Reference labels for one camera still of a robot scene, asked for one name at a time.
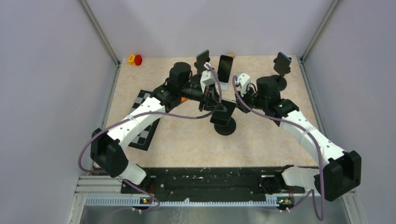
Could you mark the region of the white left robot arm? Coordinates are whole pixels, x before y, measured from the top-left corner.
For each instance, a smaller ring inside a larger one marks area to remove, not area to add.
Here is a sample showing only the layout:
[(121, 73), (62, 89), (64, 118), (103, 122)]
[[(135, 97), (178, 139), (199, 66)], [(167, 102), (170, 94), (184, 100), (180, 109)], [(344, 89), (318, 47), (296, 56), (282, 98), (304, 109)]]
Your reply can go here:
[[(167, 81), (158, 86), (143, 103), (123, 120), (105, 129), (97, 129), (84, 146), (90, 149), (90, 158), (112, 178), (120, 178), (132, 183), (139, 193), (149, 189), (150, 181), (146, 171), (131, 162), (125, 155), (129, 143), (146, 127), (163, 116), (197, 120), (206, 118), (223, 105), (222, 90), (216, 70), (208, 63), (197, 67), (199, 85), (190, 82), (191, 68), (187, 63), (176, 63), (171, 69)], [(172, 114), (171, 110), (180, 105), (182, 98), (188, 98), (205, 104), (205, 100), (214, 101), (208, 113), (198, 117)]]

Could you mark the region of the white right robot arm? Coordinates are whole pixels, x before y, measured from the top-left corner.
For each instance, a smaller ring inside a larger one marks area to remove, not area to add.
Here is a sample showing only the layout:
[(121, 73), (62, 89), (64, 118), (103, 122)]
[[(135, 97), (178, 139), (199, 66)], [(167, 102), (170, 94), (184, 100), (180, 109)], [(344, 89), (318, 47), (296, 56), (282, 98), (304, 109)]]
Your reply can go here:
[(292, 186), (313, 189), (325, 200), (334, 201), (361, 184), (361, 156), (346, 151), (324, 136), (291, 100), (281, 97), (275, 76), (261, 77), (256, 84), (240, 73), (232, 77), (237, 105), (245, 113), (257, 113), (288, 132), (309, 153), (317, 168), (284, 167), (274, 179), (279, 192)]

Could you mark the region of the dark green-edged smartphone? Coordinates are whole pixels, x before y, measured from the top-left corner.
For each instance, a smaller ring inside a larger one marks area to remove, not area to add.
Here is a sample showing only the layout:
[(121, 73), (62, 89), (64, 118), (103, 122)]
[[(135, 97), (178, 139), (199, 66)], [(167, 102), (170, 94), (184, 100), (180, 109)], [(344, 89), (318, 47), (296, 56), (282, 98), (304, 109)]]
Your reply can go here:
[(204, 67), (205, 63), (210, 61), (210, 57), (209, 57), (210, 53), (209, 50), (206, 49), (203, 52), (197, 54), (196, 56), (196, 62), (194, 63), (194, 66), (197, 70), (197, 74), (202, 74), (202, 72), (204, 70), (206, 70), (206, 68)]

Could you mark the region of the purple smartphone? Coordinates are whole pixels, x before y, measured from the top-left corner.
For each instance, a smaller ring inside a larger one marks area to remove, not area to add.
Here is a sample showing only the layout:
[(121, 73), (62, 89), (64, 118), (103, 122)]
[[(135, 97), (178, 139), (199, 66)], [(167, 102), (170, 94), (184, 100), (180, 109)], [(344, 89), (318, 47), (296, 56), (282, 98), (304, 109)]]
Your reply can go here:
[(231, 75), (233, 65), (233, 57), (227, 55), (221, 55), (219, 58), (218, 65), (218, 78), (222, 83), (228, 83)]

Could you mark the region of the silver metal phone stand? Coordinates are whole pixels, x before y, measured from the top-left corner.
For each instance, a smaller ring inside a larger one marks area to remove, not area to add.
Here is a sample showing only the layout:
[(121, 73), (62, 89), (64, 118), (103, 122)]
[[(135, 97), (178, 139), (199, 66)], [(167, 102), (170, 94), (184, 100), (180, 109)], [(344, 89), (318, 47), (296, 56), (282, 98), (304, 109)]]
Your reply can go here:
[(227, 91), (229, 88), (229, 83), (220, 82), (220, 87), (222, 91)]

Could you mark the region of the black smartphone white edge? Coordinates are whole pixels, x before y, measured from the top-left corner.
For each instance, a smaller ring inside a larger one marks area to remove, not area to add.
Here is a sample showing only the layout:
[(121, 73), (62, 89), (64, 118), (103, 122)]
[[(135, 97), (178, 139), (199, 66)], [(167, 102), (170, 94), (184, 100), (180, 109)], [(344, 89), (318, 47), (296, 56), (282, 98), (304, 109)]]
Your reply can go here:
[(231, 108), (228, 112), (215, 112), (210, 119), (210, 122), (213, 124), (226, 126), (232, 117), (232, 114), (236, 108), (236, 103), (234, 101), (231, 102)]

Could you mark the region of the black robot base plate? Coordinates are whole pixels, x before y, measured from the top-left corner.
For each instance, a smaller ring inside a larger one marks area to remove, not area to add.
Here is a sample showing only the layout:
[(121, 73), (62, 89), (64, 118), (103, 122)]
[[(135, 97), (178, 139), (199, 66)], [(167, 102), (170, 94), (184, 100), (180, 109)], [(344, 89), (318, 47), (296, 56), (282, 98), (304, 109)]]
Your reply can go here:
[(160, 202), (264, 202), (275, 194), (305, 194), (276, 179), (281, 167), (145, 168), (138, 187)]

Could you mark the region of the black clamp stand back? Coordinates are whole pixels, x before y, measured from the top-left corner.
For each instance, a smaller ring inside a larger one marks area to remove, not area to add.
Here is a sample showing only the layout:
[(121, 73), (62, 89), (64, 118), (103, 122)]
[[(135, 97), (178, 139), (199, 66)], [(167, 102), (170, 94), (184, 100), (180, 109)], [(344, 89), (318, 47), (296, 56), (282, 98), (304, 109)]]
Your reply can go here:
[(287, 86), (287, 81), (284, 76), (278, 75), (271, 75), (267, 78), (267, 85), (269, 87), (270, 92), (281, 92)]

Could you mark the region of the blue smartphone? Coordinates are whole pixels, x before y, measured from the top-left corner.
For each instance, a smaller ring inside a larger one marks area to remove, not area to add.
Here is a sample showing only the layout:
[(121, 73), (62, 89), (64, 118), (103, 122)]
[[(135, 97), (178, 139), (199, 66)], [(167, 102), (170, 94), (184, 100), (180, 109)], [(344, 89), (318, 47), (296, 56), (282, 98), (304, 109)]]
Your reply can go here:
[(283, 52), (278, 52), (276, 58), (274, 59), (274, 71), (280, 76), (289, 74), (291, 72), (291, 57), (288, 57)]

